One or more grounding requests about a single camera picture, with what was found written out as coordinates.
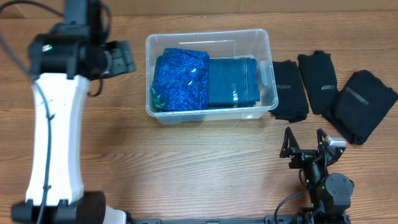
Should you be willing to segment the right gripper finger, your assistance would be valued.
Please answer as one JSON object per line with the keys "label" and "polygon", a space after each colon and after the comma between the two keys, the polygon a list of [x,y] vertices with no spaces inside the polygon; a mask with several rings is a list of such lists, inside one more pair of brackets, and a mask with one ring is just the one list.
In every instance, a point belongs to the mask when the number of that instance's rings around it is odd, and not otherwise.
{"label": "right gripper finger", "polygon": [[290,127],[285,129],[284,133],[284,141],[282,143],[282,148],[280,150],[279,157],[286,158],[292,157],[297,154],[297,151],[300,149],[297,140],[291,130]]}
{"label": "right gripper finger", "polygon": [[317,129],[317,143],[318,143],[318,147],[317,149],[324,149],[325,146],[328,145],[326,137],[328,135],[326,134],[326,132],[324,132],[324,130],[322,130],[322,128]]}

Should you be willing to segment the black garment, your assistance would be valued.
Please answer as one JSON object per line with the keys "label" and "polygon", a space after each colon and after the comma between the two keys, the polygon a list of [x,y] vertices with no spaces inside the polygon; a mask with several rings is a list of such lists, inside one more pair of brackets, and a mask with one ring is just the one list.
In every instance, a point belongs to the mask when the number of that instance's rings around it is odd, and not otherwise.
{"label": "black garment", "polygon": [[273,62],[273,66],[279,103],[271,113],[289,123],[305,120],[309,106],[296,62]]}
{"label": "black garment", "polygon": [[397,93],[368,70],[354,72],[323,117],[350,143],[364,144],[397,101]]}
{"label": "black garment", "polygon": [[299,54],[299,70],[314,114],[323,114],[338,94],[331,54],[316,50],[312,55]]}

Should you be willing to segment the sparkly blue fabric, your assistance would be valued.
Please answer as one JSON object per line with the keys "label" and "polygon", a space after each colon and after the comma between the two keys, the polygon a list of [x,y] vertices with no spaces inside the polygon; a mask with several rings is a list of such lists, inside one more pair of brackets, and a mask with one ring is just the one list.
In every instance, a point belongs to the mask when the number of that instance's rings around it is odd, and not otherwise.
{"label": "sparkly blue fabric", "polygon": [[160,112],[208,108],[210,56],[207,52],[166,48],[156,60],[150,88]]}

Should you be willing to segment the blue denim jeans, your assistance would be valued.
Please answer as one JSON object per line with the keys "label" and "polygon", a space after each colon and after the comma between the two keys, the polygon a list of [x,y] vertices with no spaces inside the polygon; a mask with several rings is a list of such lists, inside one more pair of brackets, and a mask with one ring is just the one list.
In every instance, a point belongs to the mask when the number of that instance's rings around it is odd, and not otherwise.
{"label": "blue denim jeans", "polygon": [[211,59],[208,97],[209,109],[253,107],[260,100],[256,59]]}

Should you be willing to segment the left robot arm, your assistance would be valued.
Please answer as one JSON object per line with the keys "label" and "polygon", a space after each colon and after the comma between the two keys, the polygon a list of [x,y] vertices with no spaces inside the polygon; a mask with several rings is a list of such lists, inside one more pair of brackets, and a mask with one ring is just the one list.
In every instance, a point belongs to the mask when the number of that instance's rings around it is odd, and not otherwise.
{"label": "left robot arm", "polygon": [[135,69],[126,41],[108,40],[100,1],[67,1],[63,21],[29,46],[35,104],[34,158],[25,200],[14,204],[18,223],[132,223],[128,212],[86,191],[81,177],[81,121],[90,83]]}

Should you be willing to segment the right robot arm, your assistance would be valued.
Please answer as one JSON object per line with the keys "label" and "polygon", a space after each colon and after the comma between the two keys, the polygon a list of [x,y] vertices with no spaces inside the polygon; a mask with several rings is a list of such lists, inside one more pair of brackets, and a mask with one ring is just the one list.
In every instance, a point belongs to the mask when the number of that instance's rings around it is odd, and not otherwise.
{"label": "right robot arm", "polygon": [[[346,141],[331,137],[322,129],[317,130],[318,146],[301,149],[290,128],[285,129],[279,157],[289,158],[289,167],[297,169],[304,189],[288,196],[274,211],[274,223],[350,223],[346,210],[351,206],[354,182],[340,173],[330,173],[328,166],[343,155]],[[308,193],[310,207],[300,208],[287,218],[278,216],[280,208],[289,200]]]}

